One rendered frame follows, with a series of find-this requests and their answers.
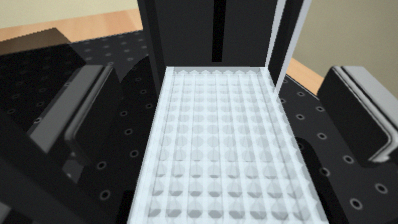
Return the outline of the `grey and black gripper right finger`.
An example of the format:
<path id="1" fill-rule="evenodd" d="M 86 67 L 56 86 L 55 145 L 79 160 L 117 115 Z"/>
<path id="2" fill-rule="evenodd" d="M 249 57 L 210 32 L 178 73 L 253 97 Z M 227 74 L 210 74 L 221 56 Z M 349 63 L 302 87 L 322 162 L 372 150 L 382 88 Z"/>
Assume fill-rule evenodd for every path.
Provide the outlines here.
<path id="1" fill-rule="evenodd" d="M 363 66 L 332 66 L 317 97 L 361 167 L 398 167 L 398 100 Z"/>

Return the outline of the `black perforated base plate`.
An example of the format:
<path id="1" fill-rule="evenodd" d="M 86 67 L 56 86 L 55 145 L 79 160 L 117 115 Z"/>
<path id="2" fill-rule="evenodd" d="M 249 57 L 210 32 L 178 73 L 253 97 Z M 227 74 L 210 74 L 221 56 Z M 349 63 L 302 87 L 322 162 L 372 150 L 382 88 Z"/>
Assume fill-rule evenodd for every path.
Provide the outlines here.
<path id="1" fill-rule="evenodd" d="M 85 65 L 112 65 L 123 97 L 95 162 L 62 170 L 127 224 L 158 103 L 143 29 L 0 55 L 0 108 L 30 136 Z M 287 73 L 278 96 L 329 224 L 397 218 L 397 165 L 361 167 L 317 96 Z"/>

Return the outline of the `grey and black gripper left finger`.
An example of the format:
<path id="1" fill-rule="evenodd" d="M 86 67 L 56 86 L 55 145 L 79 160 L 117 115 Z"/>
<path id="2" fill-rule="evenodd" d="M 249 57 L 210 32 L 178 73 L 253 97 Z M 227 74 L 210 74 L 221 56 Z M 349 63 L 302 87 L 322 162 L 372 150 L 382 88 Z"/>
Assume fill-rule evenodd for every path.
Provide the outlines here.
<path id="1" fill-rule="evenodd" d="M 90 166 L 122 97 L 112 65 L 85 65 L 29 137 L 61 169 L 67 160 Z M 0 202 L 0 224 L 33 221 Z"/>

